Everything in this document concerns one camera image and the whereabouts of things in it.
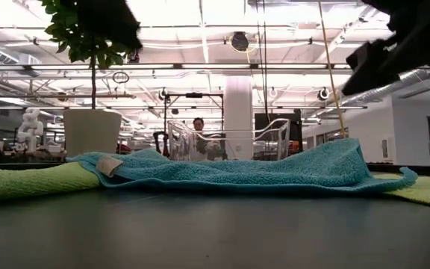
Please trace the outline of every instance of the potted plant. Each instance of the potted plant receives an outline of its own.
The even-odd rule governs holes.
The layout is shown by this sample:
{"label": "potted plant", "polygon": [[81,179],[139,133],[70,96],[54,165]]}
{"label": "potted plant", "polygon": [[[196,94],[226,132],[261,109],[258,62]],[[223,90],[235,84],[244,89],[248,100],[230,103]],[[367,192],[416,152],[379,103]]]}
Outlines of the potted plant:
{"label": "potted plant", "polygon": [[115,153],[122,117],[96,109],[96,67],[122,65],[126,55],[141,49],[137,38],[140,23],[125,0],[40,1],[46,13],[52,15],[45,32],[58,43],[57,53],[69,49],[71,63],[89,60],[92,70],[92,109],[69,109],[63,114],[67,155]]}

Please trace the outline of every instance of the dark table surface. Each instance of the dark table surface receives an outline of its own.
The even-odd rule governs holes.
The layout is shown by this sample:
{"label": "dark table surface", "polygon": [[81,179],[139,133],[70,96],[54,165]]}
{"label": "dark table surface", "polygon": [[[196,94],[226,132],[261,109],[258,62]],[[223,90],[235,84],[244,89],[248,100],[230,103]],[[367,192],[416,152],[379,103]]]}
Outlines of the dark table surface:
{"label": "dark table surface", "polygon": [[430,269],[430,207],[115,190],[0,202],[0,268]]}

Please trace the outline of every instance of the white column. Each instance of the white column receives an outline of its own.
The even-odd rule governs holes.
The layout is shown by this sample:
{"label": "white column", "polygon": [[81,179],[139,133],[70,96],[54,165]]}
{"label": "white column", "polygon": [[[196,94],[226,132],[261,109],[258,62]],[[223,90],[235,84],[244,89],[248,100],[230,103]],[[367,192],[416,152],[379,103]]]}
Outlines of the white column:
{"label": "white column", "polygon": [[224,103],[224,129],[241,131],[227,133],[228,139],[225,149],[228,159],[251,160],[253,157],[253,105],[252,80],[250,77],[228,76],[224,92]]}

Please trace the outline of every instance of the ceiling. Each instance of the ceiling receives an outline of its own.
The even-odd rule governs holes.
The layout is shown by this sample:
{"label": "ceiling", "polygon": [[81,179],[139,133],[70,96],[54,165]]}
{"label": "ceiling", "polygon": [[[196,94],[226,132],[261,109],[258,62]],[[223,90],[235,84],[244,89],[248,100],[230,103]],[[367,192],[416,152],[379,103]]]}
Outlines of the ceiling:
{"label": "ceiling", "polygon": [[[140,54],[140,63],[259,63],[261,60],[271,64],[325,63],[327,58],[317,2],[286,2],[267,1],[269,4],[265,11],[260,4],[257,12],[256,7],[244,0],[128,0],[143,27],[140,37],[144,50]],[[344,64],[345,58],[367,40],[390,36],[385,26],[389,16],[357,1],[324,1],[322,12],[332,63]],[[57,44],[49,42],[50,36],[44,33],[49,22],[50,16],[44,13],[40,1],[0,0],[0,49],[11,55],[31,55],[42,64],[70,64],[67,53],[55,53]],[[249,53],[232,49],[229,40],[234,31],[246,32],[251,43]],[[259,49],[258,36],[262,44],[267,43],[266,54],[265,49]],[[35,38],[39,45],[33,43]],[[115,94],[117,89],[118,94],[126,92],[134,98],[99,99],[100,105],[161,105],[158,94],[163,88],[170,93],[222,93],[226,76],[233,75],[227,70],[132,70],[127,72],[131,77],[127,83],[117,84],[112,79],[114,72],[116,70],[98,72],[98,93]],[[91,91],[88,70],[44,71],[39,75],[28,77],[15,72],[0,72],[0,80],[25,92],[36,88],[37,94],[67,92],[83,95]],[[252,76],[253,103],[262,105],[264,84],[261,74],[257,70],[253,74],[246,71],[242,75]],[[336,72],[333,75],[334,86],[340,86],[348,77],[349,72]],[[266,86],[270,89],[268,103],[271,105],[309,105],[317,101],[318,90],[331,88],[331,82],[328,70],[270,70]],[[177,102],[185,105],[214,104],[210,99],[180,99]],[[59,102],[59,105],[84,104],[87,104],[85,98]],[[156,109],[156,112],[161,113],[162,110]],[[151,130],[163,126],[157,113],[140,109],[120,113]],[[199,109],[180,111],[178,115],[169,114],[169,117],[209,119],[219,117],[219,114],[219,109]]]}

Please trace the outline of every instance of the green towel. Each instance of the green towel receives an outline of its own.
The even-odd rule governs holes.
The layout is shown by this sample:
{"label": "green towel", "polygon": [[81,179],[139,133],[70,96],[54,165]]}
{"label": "green towel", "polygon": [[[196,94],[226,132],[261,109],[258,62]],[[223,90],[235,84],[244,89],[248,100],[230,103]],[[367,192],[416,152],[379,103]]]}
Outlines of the green towel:
{"label": "green towel", "polygon": [[0,200],[97,188],[97,176],[78,163],[39,170],[0,170]]}
{"label": "green towel", "polygon": [[[376,175],[377,179],[395,179],[401,176],[393,174]],[[413,202],[430,205],[430,176],[419,176],[414,185],[402,190],[388,192],[389,195],[406,198]]]}

